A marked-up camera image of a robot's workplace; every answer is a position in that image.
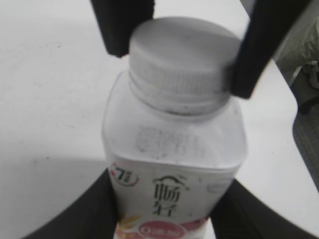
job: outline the white screw cap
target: white screw cap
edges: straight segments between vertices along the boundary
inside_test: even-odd
[[[228,102],[227,68],[239,46],[233,33],[207,21],[186,17],[147,21],[130,41],[132,91],[161,111],[212,112]]]

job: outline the bottle label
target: bottle label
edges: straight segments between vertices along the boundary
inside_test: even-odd
[[[119,239],[198,239],[237,170],[205,171],[108,155]]]

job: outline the floor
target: floor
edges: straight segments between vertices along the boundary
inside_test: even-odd
[[[319,96],[319,90],[310,86],[307,76],[302,72],[298,74],[291,89],[298,105]],[[319,191],[319,105],[312,107],[307,115],[297,114],[293,133],[300,154]]]

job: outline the plastic bottle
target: plastic bottle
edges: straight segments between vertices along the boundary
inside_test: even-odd
[[[133,33],[130,68],[116,80],[103,126],[118,238],[204,236],[247,154],[227,78],[239,45],[223,27],[185,17]]]

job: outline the white table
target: white table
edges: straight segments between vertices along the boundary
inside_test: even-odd
[[[239,37],[248,23],[239,0],[159,0],[164,15],[207,19]],[[0,29],[0,238],[19,239],[104,171],[103,111],[127,58],[105,53],[87,0],[6,1]],[[319,195],[292,136],[297,104],[273,62],[240,103],[250,155],[237,179],[319,236]]]

